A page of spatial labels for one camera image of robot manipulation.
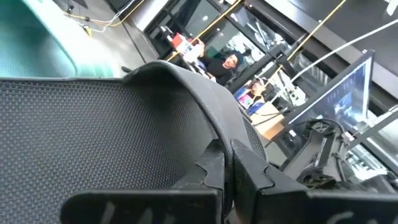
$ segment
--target glass window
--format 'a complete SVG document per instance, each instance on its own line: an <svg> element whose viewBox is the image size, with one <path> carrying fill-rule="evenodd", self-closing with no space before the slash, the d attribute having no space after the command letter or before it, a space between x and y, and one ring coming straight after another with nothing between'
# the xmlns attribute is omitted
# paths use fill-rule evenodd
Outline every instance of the glass window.
<svg viewBox="0 0 398 224"><path fill-rule="evenodd" d="M169 28L173 34L196 37L219 16L219 12L207 0L179 0L168 5L145 30L161 58L171 53L172 48L162 35L160 26Z"/></svg>
<svg viewBox="0 0 398 224"><path fill-rule="evenodd" d="M292 61L292 67L296 71L307 68L312 62L302 54L298 54ZM314 91L325 86L331 79L318 67L314 66L300 76Z"/></svg>
<svg viewBox="0 0 398 224"><path fill-rule="evenodd" d="M226 59L233 52L242 54L243 60L233 70L234 76L264 56L263 52L225 19L217 23L209 33L206 33L202 41L206 44L205 55L210 58Z"/></svg>
<svg viewBox="0 0 398 224"><path fill-rule="evenodd" d="M278 33L266 26L246 8L243 7L238 12L232 13L231 17L249 32L252 32L257 41L263 44L266 49L269 50L277 44L288 46L287 42Z"/></svg>

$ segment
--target computer monitor screen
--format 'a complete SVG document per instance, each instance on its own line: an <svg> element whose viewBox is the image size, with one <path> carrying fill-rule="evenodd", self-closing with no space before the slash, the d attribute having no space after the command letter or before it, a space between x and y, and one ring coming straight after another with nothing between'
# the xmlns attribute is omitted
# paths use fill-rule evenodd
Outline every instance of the computer monitor screen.
<svg viewBox="0 0 398 224"><path fill-rule="evenodd" d="M364 54L326 86L323 93L288 121L299 124L311 119L328 118L350 130L366 119L374 52Z"/></svg>

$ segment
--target orange object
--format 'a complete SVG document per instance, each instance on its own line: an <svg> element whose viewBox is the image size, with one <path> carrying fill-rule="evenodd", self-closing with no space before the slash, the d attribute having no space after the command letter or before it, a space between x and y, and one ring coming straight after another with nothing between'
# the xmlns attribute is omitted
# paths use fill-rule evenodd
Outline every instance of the orange object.
<svg viewBox="0 0 398 224"><path fill-rule="evenodd" d="M181 43L182 43L181 35L177 33L172 40L172 45L174 48L177 48Z"/></svg>

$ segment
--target desk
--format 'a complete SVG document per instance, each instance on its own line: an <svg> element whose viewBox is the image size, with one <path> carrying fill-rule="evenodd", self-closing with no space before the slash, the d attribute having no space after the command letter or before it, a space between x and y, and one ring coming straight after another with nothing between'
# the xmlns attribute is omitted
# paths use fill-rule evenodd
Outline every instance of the desk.
<svg viewBox="0 0 398 224"><path fill-rule="evenodd" d="M267 102L264 104L264 106L258 109L256 113L250 117L250 119L252 120L253 124L258 124L261 121L270 119L271 117L275 116L276 113L280 113L279 110L274 105L272 105L272 103ZM272 115L263 116L260 114L272 114ZM280 114L275 118L272 118L269 121L256 126L256 129L266 139L271 140L276 134L278 134L284 129L284 126L282 125L282 121L284 120L284 118L285 117L282 114Z"/></svg>

